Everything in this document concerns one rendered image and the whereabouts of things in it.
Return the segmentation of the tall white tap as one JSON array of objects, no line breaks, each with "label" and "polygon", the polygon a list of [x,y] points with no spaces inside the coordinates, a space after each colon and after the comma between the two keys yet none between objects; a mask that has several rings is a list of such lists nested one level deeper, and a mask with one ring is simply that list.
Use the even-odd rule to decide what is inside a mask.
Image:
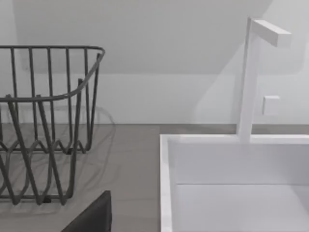
[{"label": "tall white tap", "polygon": [[292,43],[292,33],[264,19],[248,17],[241,76],[239,122],[236,130],[241,143],[249,143],[252,134],[261,40],[277,48],[289,48]]}]

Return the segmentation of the white sink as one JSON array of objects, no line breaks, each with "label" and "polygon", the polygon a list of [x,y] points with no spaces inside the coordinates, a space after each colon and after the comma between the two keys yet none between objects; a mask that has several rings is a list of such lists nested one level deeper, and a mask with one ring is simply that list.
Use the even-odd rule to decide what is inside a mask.
[{"label": "white sink", "polygon": [[309,136],[162,134],[160,232],[309,232]]}]

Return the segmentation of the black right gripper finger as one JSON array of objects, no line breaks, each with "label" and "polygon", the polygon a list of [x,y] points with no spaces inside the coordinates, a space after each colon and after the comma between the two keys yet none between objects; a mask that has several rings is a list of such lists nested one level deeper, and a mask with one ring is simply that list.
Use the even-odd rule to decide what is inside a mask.
[{"label": "black right gripper finger", "polygon": [[61,232],[112,232],[111,191],[104,191]]}]

